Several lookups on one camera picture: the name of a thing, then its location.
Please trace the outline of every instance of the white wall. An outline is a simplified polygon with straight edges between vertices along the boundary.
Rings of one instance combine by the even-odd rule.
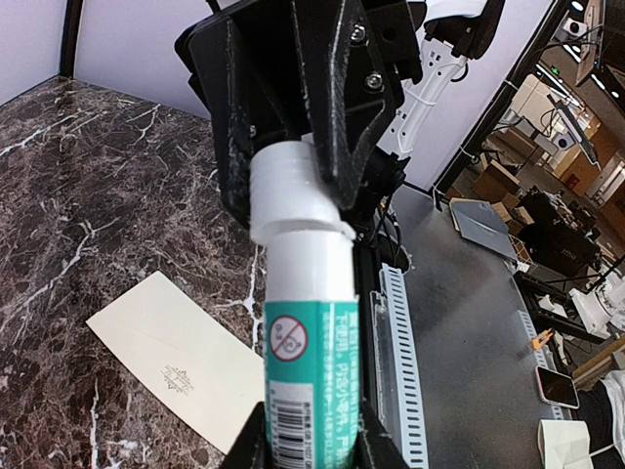
[[[0,0],[0,105],[59,73],[66,0]]]
[[[623,159],[620,157],[620,150],[616,152],[616,154],[610,159],[606,166],[602,168],[601,173],[599,173],[598,178],[592,184],[590,188],[586,191],[586,195],[589,198],[593,198],[595,194],[603,188],[603,186],[614,179],[615,175],[614,171],[618,170],[620,172],[619,164],[622,163]]]
[[[231,3],[220,1],[222,8]],[[87,0],[75,76],[207,116],[188,86],[189,73],[174,51],[174,42],[187,27],[210,14],[203,0]]]
[[[507,0],[497,34],[469,75],[451,83],[419,132],[407,181],[429,190],[486,111],[552,0]]]
[[[553,106],[547,96],[553,93],[544,83],[541,83],[536,75],[527,75],[521,88],[512,99],[512,110],[529,120],[534,127],[542,131],[545,124],[549,124],[549,118],[545,112],[553,110]]]

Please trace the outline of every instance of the printed logo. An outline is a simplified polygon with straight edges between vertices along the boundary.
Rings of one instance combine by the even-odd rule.
[[[304,325],[290,316],[280,316],[271,325],[271,351],[282,362],[294,362],[309,346]]]
[[[183,393],[185,396],[188,396],[188,392],[194,389],[188,379],[187,372],[183,369],[167,364],[161,373],[165,377],[168,389],[174,389],[177,393]]]

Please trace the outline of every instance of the screw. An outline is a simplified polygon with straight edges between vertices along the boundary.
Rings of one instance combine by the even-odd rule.
[[[377,71],[372,71],[364,78],[364,86],[369,91],[380,91],[383,85],[382,75]]]
[[[361,44],[367,38],[367,30],[362,24],[356,23],[352,29],[352,44]]]

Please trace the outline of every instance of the white cable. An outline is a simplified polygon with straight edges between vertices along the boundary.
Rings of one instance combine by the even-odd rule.
[[[504,83],[506,83],[507,85],[512,86],[515,90],[519,90],[519,87],[517,85],[515,85],[512,81],[510,80],[504,80]]]
[[[571,462],[567,462],[562,469],[566,469],[572,464],[577,464],[578,462],[585,461],[586,459],[592,459],[593,457],[600,455],[602,452],[610,451],[612,448],[615,448],[616,445],[618,445],[619,443],[623,443],[623,442],[625,442],[625,439],[612,443],[611,445],[608,445],[605,448],[597,449],[595,452],[591,452],[587,456],[581,457],[579,459],[575,459],[574,461],[571,461]]]

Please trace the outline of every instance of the barcode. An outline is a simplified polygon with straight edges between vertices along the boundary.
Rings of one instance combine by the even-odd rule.
[[[313,386],[271,385],[273,465],[279,469],[313,469]]]

